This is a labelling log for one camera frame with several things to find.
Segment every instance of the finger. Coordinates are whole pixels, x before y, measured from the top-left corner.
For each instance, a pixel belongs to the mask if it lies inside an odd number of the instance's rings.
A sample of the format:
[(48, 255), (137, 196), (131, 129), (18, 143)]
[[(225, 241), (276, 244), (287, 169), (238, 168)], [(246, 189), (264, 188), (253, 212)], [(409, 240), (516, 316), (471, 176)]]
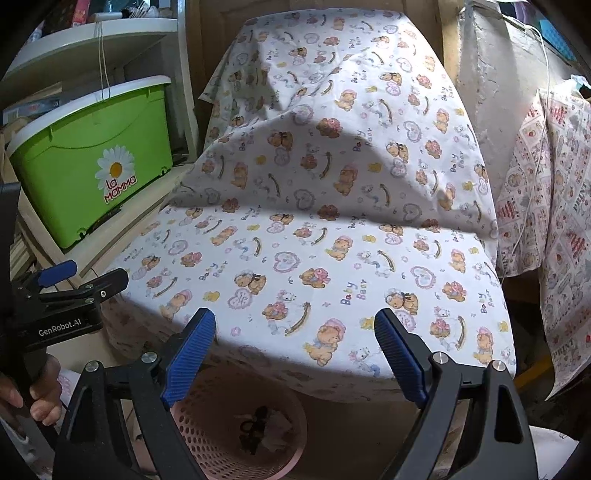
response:
[(61, 408), (61, 385), (57, 384), (55, 389), (50, 392), (46, 397), (40, 398), (31, 406), (31, 417), (36, 421), (44, 420), (54, 407), (59, 406)]
[(45, 397), (52, 391), (57, 382), (57, 376), (60, 374), (60, 363), (53, 355), (47, 355), (47, 362), (43, 369), (43, 374), (30, 388), (33, 400)]
[(17, 388), (8, 377), (2, 374), (0, 374), (0, 398), (16, 408), (21, 408), (23, 405), (21, 394)]
[(43, 419), (43, 425), (49, 426), (55, 424), (61, 417), (61, 405), (56, 405)]

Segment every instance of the la mamma logo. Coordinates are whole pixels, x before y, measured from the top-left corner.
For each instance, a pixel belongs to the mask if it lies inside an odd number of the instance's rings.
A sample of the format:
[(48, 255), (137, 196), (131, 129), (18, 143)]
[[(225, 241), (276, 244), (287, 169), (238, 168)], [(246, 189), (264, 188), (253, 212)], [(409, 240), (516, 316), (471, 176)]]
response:
[(97, 160), (100, 170), (95, 178), (98, 189), (103, 190), (105, 203), (115, 200), (121, 193), (138, 183), (135, 176), (134, 156), (119, 145), (103, 150), (103, 156)]

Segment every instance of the baby bear print fabric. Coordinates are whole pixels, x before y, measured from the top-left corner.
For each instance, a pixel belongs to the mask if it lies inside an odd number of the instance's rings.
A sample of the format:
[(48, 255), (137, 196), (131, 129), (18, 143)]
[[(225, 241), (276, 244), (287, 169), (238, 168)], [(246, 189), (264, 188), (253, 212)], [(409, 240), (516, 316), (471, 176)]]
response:
[(157, 349), (207, 307), (208, 361), (328, 400), (392, 400), (373, 332), (391, 308), (432, 351), (515, 371), (486, 169), (405, 16), (251, 19), (202, 99), (203, 155), (111, 266), (130, 275), (104, 306), (118, 349)]

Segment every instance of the white cord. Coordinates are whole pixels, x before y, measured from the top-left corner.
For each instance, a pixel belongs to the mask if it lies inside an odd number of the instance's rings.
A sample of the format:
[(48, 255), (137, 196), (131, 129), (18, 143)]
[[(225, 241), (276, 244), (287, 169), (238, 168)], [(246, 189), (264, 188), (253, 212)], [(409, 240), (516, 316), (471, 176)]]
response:
[[(538, 170), (540, 169), (540, 164), (542, 163), (542, 157), (543, 157), (543, 151), (544, 151), (544, 139), (545, 139), (545, 137), (548, 136), (547, 135), (548, 110), (550, 109), (550, 62), (548, 61), (548, 54), (546, 52), (544, 37), (542, 36), (542, 34), (540, 33), (540, 31), (537, 28), (532, 27), (531, 25), (525, 25), (522, 22), (520, 22), (519, 20), (517, 20), (516, 18), (512, 18), (512, 17), (511, 17), (511, 21), (515, 21), (515, 22), (521, 24), (521, 26), (525, 30), (535, 31), (538, 34), (538, 36), (540, 37), (540, 41), (542, 43), (542, 51), (544, 52), (544, 60), (546, 62), (546, 105), (545, 105), (545, 111), (544, 111), (544, 127), (543, 127), (544, 129), (542, 131), (542, 138), (540, 139), (540, 157), (538, 158), (538, 161), (535, 164), (534, 178), (532, 179), (532, 183), (531, 183), (530, 200), (527, 203), (527, 208), (525, 210), (523, 225), (522, 225), (519, 235), (517, 237), (517, 241), (515, 242), (515, 245), (513, 246), (513, 250), (511, 251), (509, 258), (507, 259), (507, 266), (509, 266), (509, 262), (513, 259), (513, 256), (515, 255), (515, 251), (517, 250), (517, 247), (519, 246), (519, 242), (521, 241), (521, 237), (523, 237), (523, 233), (525, 232), (525, 227), (527, 226), (527, 217), (530, 214), (531, 203), (534, 199), (535, 180), (538, 176)], [(503, 272), (502, 272), (503, 276), (501, 278), (501, 286), (503, 286), (503, 282), (505, 281), (505, 263), (502, 261), (502, 258), (501, 258), (501, 269), (503, 270)]]
[(105, 38), (103, 36), (103, 22), (96, 23), (96, 34), (99, 37), (100, 98), (102, 99), (102, 101), (105, 101), (105, 94), (103, 92), (103, 73), (105, 74), (107, 88), (109, 89), (109, 96), (107, 97), (107, 100), (111, 98), (111, 84), (109, 83), (109, 73), (107, 72), (107, 61), (105, 57)]

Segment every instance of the wooden shelf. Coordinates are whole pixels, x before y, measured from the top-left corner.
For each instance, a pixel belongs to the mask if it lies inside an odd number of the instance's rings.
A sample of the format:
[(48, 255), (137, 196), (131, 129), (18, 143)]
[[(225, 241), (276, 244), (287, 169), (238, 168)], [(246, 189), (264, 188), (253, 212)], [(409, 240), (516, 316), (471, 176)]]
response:
[[(175, 18), (125, 18), (101, 25), (107, 67), (126, 64), (178, 29)], [(98, 72), (99, 34), (98, 24), (86, 24), (25, 45), (0, 82), (0, 106), (57, 82)]]
[(84, 277), (122, 236), (156, 209), (173, 189), (176, 181), (191, 167), (192, 165), (173, 167), (168, 173), (123, 202), (120, 212), (66, 252), (66, 260), (74, 260), (78, 265), (78, 275)]

